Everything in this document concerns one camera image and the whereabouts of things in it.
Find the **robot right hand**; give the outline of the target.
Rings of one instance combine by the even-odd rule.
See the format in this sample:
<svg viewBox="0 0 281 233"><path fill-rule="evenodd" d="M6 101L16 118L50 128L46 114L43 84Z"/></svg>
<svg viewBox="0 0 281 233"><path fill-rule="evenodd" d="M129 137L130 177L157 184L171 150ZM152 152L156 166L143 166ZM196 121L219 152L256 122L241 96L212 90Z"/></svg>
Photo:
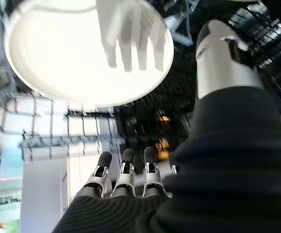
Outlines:
<svg viewBox="0 0 281 233"><path fill-rule="evenodd" d="M281 117L248 47L210 20L196 62L191 134L164 179L172 198L100 199L85 187L56 233L281 233Z"/></svg>

